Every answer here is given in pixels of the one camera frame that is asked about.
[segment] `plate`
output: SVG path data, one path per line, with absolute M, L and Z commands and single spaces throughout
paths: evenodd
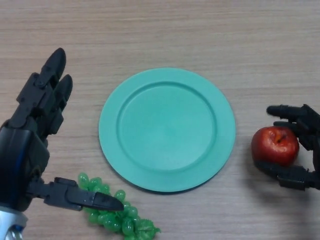
M 224 94 L 185 69 L 137 73 L 109 96 L 98 125 L 103 154 L 125 180 L 142 189 L 193 189 L 225 165 L 236 122 Z

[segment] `robotic hand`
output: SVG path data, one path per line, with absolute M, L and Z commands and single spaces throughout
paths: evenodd
M 23 212 L 34 198 L 75 211 L 124 209 L 118 199 L 80 189 L 74 180 L 56 177 L 47 184 L 42 180 L 50 157 L 47 137 L 58 132 L 73 88 L 70 75 L 60 80 L 65 66 L 66 53 L 59 48 L 40 73 L 31 74 L 16 99 L 16 111 L 0 127 L 0 240 L 23 239 L 28 220 Z
M 287 119 L 288 121 L 275 121 L 273 125 L 290 128 L 300 144 L 307 151 L 313 151 L 314 171 L 309 172 L 303 166 L 282 167 L 264 161 L 256 161 L 255 166 L 277 180 L 281 187 L 302 191 L 306 188 L 320 190 L 320 115 L 306 104 L 302 107 L 269 106 L 266 111 L 269 115 Z

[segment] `apple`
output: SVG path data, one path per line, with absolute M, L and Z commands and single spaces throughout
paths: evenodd
M 299 142 L 287 127 L 267 126 L 252 137 L 251 154 L 254 161 L 276 163 L 283 167 L 292 165 L 299 153 Z

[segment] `grape bunch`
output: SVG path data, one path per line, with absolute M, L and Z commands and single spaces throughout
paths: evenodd
M 109 185 L 103 183 L 101 177 L 89 179 L 86 173 L 81 172 L 78 175 L 78 185 L 87 191 L 111 195 Z M 124 190 L 118 190 L 114 197 L 123 203 L 124 211 L 84 208 L 91 224 L 97 224 L 111 232 L 123 234 L 124 240 L 152 240 L 157 233 L 161 232 L 160 228 L 155 227 L 151 220 L 139 217 L 138 209 L 125 201 L 126 193 Z

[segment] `table surface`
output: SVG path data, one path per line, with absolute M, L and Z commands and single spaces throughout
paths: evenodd
M 85 171 L 111 190 L 123 189 L 139 214 L 161 228 L 159 240 L 315 240 L 320 193 L 280 188 L 249 154 L 252 135 L 271 125 L 273 104 L 309 104 L 320 111 L 320 4 L 317 0 L 2 0 L 0 118 L 58 47 L 73 92 L 58 135 L 49 137 L 43 175 L 77 179 Z M 106 164 L 98 140 L 101 109 L 127 77 L 178 67 L 209 79 L 236 117 L 232 155 L 211 181 L 193 191 L 159 196 L 122 181 Z M 312 152 L 299 163 L 313 168 Z M 35 199 L 25 212 L 30 240 L 120 240 L 90 226 L 83 212 Z

